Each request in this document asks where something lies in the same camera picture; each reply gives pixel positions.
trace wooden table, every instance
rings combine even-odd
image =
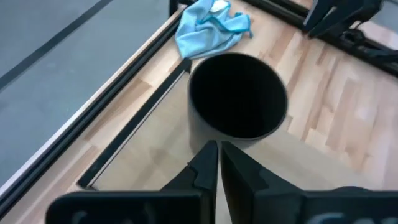
[[[294,172],[301,172],[308,180],[301,183],[305,188],[331,188],[350,183],[372,189],[398,189],[394,178],[398,173],[394,162],[398,157],[395,138],[398,136],[398,81],[319,40],[307,40],[295,28],[244,2],[232,1],[232,12],[236,11],[251,16],[254,38],[244,36],[230,51],[244,52],[267,62],[278,72],[289,92],[288,116],[277,132],[281,134],[270,138],[275,151],[289,153],[284,153],[283,158],[275,156],[275,169],[278,163],[284,164],[280,167],[296,164]],[[363,29],[383,28],[371,25],[371,29]],[[380,38],[394,48],[398,41],[396,35],[389,31],[388,36],[373,38]],[[180,61],[175,42],[170,39],[0,224],[42,223],[44,212],[55,197],[79,190],[75,183],[82,173]],[[293,142],[292,146],[300,147],[281,147],[285,136]],[[293,171],[280,172],[292,175]],[[323,185],[319,178],[332,174],[336,178]]]

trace blue cloth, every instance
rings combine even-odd
[[[175,33],[181,58],[200,58],[222,52],[239,42],[249,32],[248,15],[228,15],[231,3],[218,12],[211,12],[215,0],[198,0],[186,8]]]

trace cup rim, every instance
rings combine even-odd
[[[212,59],[212,58],[215,58],[215,57],[220,57],[220,56],[223,56],[223,55],[240,55],[240,56],[244,56],[244,57],[249,57],[249,58],[254,59],[254,60],[258,61],[259,63],[261,63],[263,66],[265,66],[266,68],[268,68],[268,69],[273,73],[274,76],[276,76],[277,82],[279,83],[279,85],[280,85],[280,86],[282,87],[282,89],[283,89],[283,93],[284,93],[284,94],[283,94],[283,98],[284,98],[284,101],[285,101],[285,103],[284,103],[284,108],[285,108],[285,110],[284,110],[282,116],[280,117],[280,120],[279,120],[278,124],[277,124],[274,128],[272,128],[270,131],[268,131],[268,132],[266,132],[266,133],[264,133],[264,134],[262,134],[262,135],[260,135],[260,136],[253,137],[253,138],[240,138],[240,137],[231,136],[231,135],[226,134],[226,133],[220,131],[219,129],[215,128],[215,127],[214,127],[213,125],[211,125],[208,121],[206,121],[206,120],[204,119],[204,117],[203,117],[202,115],[200,115],[200,113],[198,112],[198,110],[197,110],[197,108],[196,108],[196,106],[195,106],[195,104],[193,103],[193,100],[192,100],[192,88],[191,88],[191,86],[192,86],[192,77],[194,76],[194,74],[196,73],[196,71],[200,68],[200,66],[203,65],[207,60]],[[262,139],[262,138],[265,138],[265,137],[271,135],[272,133],[274,133],[275,131],[277,131],[277,130],[280,128],[280,126],[282,125],[282,123],[285,121],[286,116],[287,116],[287,110],[288,110],[288,108],[289,108],[289,99],[288,99],[288,97],[287,97],[287,90],[286,90],[286,87],[285,87],[283,81],[280,79],[280,76],[278,75],[278,73],[277,73],[271,66],[269,66],[267,63],[263,62],[262,60],[258,59],[257,57],[253,57],[252,55],[244,54],[244,53],[239,53],[239,52],[226,52],[226,53],[213,55],[213,56],[211,56],[211,57],[208,57],[208,58],[203,59],[203,60],[202,60],[201,62],[199,62],[198,65],[192,70],[192,72],[190,72],[190,77],[189,77],[189,80],[188,80],[187,88],[188,88],[188,100],[189,100],[188,106],[191,106],[191,107],[192,107],[192,109],[194,110],[194,112],[198,115],[197,117],[198,117],[199,119],[201,119],[203,122],[205,122],[205,123],[206,123],[211,129],[213,129],[214,131],[217,131],[217,132],[221,133],[222,135],[225,135],[225,136],[227,136],[228,138],[231,138],[231,139],[234,139],[234,140],[253,141],[253,140]]]

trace gray floor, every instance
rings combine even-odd
[[[0,1],[0,76],[97,1]],[[167,0],[114,0],[0,91],[0,186],[167,14]],[[385,2],[373,20],[398,32],[398,4]]]

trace black cup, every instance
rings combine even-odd
[[[199,126],[200,135],[207,140],[257,140],[282,124],[287,93],[276,72],[261,60],[245,54],[220,54],[204,60],[192,72],[188,110],[190,126],[195,127],[196,135]]]

